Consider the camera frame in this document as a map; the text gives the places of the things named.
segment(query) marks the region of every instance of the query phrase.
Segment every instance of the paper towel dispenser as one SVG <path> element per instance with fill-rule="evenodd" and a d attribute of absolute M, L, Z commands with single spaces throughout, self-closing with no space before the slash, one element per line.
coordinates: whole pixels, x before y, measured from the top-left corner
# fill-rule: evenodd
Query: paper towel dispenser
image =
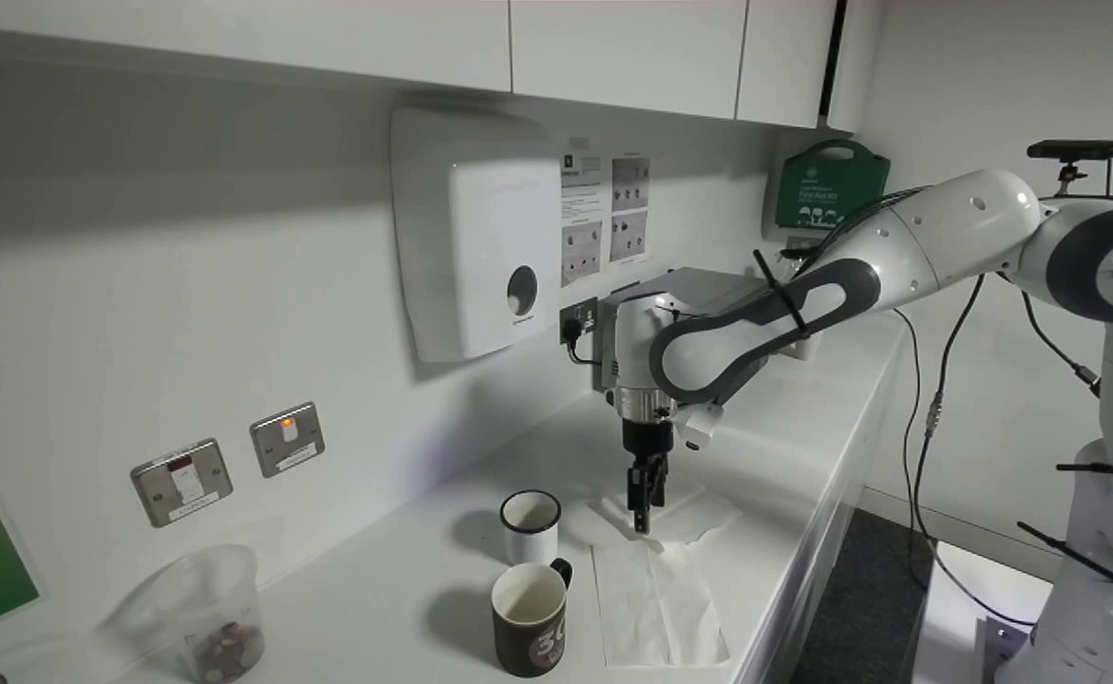
<path fill-rule="evenodd" d="M 524 119 L 394 109 L 400 270 L 422 362 L 485 356 L 553 324 L 560 161 Z"/>

